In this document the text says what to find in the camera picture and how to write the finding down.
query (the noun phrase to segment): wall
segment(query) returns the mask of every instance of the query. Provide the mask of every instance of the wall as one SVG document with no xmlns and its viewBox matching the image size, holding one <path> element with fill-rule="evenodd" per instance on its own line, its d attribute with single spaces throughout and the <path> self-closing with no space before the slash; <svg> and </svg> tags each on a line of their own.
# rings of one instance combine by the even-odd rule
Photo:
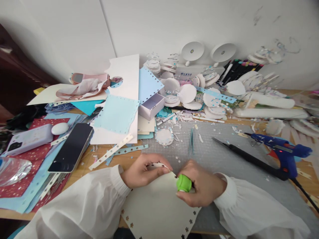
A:
<svg viewBox="0 0 319 239">
<path fill-rule="evenodd" d="M 102 74 L 115 53 L 99 0 L 0 2 L 0 23 L 60 82 L 72 72 Z"/>
<path fill-rule="evenodd" d="M 206 50 L 198 63 L 212 64 L 209 53 L 216 44 L 232 42 L 237 58 L 266 46 L 287 51 L 284 61 L 266 66 L 287 89 L 304 89 L 318 82 L 319 8 L 310 0 L 101 0 L 116 55 L 156 52 L 162 60 L 179 53 L 185 43 L 198 40 Z"/>
</svg>

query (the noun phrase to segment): paper box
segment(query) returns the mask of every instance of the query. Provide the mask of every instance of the paper box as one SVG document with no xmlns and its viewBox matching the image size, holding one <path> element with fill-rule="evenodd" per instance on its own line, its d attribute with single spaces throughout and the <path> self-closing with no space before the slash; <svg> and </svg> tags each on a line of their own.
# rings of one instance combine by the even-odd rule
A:
<svg viewBox="0 0 319 239">
<path fill-rule="evenodd" d="M 164 108 L 164 103 L 165 97 L 156 93 L 139 107 L 139 115 L 151 120 Z"/>
</svg>

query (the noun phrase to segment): cutting mat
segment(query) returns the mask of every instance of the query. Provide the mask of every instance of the cutting mat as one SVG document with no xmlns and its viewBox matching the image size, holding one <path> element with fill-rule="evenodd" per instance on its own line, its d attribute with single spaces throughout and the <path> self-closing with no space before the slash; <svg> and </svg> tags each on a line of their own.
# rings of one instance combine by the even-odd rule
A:
<svg viewBox="0 0 319 239">
<path fill-rule="evenodd" d="M 191 128 L 193 128 L 194 156 L 192 156 L 192 158 L 201 166 L 211 172 L 221 172 L 230 177 L 247 180 L 262 188 L 292 213 L 304 220 L 312 232 L 311 238 L 315 238 L 315 235 L 319 235 L 319 219 L 307 206 L 293 185 L 288 181 L 283 182 L 280 179 L 268 175 L 263 170 L 248 163 L 226 147 L 212 140 L 212 136 L 223 142 L 228 140 L 231 144 L 238 146 L 264 162 L 273 164 L 274 162 L 269 162 L 269 159 L 265 158 L 263 146 L 252 147 L 251 139 L 236 135 L 232 129 L 232 126 L 237 126 L 242 132 L 252 133 L 249 126 L 222 123 L 211 125 L 211 123 L 208 122 L 191 123 L 179 121 L 179 123 L 181 124 L 181 129 L 179 129 L 178 125 L 174 126 L 173 132 L 177 133 L 176 136 L 182 142 L 174 140 L 168 148 L 164 148 L 158 144 L 154 138 L 144 139 L 143 143 L 148 144 L 149 148 L 143 150 L 143 153 L 160 153 L 164 155 L 172 165 L 174 173 L 177 174 L 183 164 L 189 159 L 189 137 Z M 158 129 L 165 126 L 172 127 L 171 124 L 164 123 L 158 126 Z M 204 141 L 203 143 L 199 140 L 199 134 Z M 227 232 L 219 223 L 219 210 L 215 204 L 201 209 L 193 230 L 219 233 Z"/>
</svg>

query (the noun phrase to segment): white sleeve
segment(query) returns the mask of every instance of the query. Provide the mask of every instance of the white sleeve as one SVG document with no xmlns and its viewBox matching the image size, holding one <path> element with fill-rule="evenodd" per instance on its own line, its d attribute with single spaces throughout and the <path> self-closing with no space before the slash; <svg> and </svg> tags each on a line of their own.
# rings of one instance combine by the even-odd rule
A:
<svg viewBox="0 0 319 239">
<path fill-rule="evenodd" d="M 80 178 L 47 205 L 15 238 L 112 238 L 131 191 L 120 165 Z"/>
<path fill-rule="evenodd" d="M 224 193 L 214 200 L 220 211 L 220 223 L 236 239 L 307 238 L 310 230 L 304 221 L 291 213 L 266 191 L 224 174 Z"/>
</svg>

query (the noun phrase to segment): wooden desk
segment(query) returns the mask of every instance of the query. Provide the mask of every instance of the wooden desk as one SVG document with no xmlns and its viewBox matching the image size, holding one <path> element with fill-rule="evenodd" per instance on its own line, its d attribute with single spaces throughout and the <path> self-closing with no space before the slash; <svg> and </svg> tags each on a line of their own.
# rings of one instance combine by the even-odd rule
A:
<svg viewBox="0 0 319 239">
<path fill-rule="evenodd" d="M 79 110 L 72 110 L 71 113 L 82 113 Z M 235 119 L 228 119 L 226 123 L 232 123 L 232 124 L 243 124 L 243 125 L 252 125 L 253 122 L 251 121 L 244 121 L 244 120 L 235 120 Z M 266 122 L 256 122 L 255 128 L 259 129 L 256 133 L 264 133 L 263 130 L 266 128 Z M 139 140 L 136 145 L 142 145 L 142 141 Z M 106 153 L 106 150 L 111 149 L 111 145 L 99 145 L 97 152 L 91 152 L 92 146 L 89 146 L 86 152 L 83 154 L 83 158 L 81 159 L 81 162 L 79 163 L 78 168 L 72 173 L 68 183 L 65 185 L 64 189 L 67 189 L 69 186 L 71 186 L 75 181 L 77 181 L 79 178 L 83 177 L 85 174 L 89 173 L 89 166 L 93 164 L 94 158 L 93 155 L 97 155 L 98 158 L 103 156 Z M 113 160 L 110 163 L 109 167 L 113 167 L 117 164 L 122 165 L 123 169 L 128 169 L 131 164 L 137 159 L 137 157 L 140 155 L 141 151 L 135 151 L 130 152 L 127 154 L 122 155 L 116 155 L 114 156 Z M 312 166 L 310 166 L 311 163 L 307 161 L 301 161 L 297 162 L 297 167 L 300 168 L 303 172 L 311 175 L 311 180 L 307 179 L 303 176 L 298 176 L 298 181 L 303 186 L 303 188 L 310 193 L 311 195 L 319 198 L 319 181 L 316 177 L 316 173 Z M 97 169 L 106 168 L 105 164 L 101 164 Z M 303 197 L 303 199 L 307 202 L 306 197 L 303 195 L 302 192 L 299 191 L 299 194 Z M 319 218 L 319 214 L 312 208 L 313 212 L 316 214 L 316 216 Z M 34 213 L 28 213 L 28 214 L 19 214 L 18 212 L 6 210 L 6 209 L 0 209 L 0 218 L 8 218 L 8 219 L 17 219 L 17 220 L 31 220 L 34 216 Z M 128 228 L 124 220 L 121 218 L 119 227 L 125 227 Z"/>
</svg>

